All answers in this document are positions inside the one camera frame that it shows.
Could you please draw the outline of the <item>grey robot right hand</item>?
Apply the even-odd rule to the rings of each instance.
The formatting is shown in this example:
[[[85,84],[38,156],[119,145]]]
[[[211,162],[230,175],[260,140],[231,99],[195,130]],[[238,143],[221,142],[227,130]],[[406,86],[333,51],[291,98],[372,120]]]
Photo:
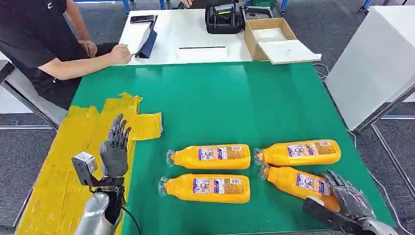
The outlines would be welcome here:
[[[332,170],[327,170],[323,176],[330,185],[342,215],[354,220],[376,218],[374,210],[362,190],[357,189],[350,181],[345,180]]]

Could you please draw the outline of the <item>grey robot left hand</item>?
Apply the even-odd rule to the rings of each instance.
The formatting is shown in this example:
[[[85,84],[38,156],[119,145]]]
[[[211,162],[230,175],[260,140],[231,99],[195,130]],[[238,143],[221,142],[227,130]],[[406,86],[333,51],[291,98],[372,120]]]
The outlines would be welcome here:
[[[129,167],[127,163],[127,143],[131,127],[119,114],[113,121],[107,139],[100,144],[101,170],[104,176],[123,177]]]

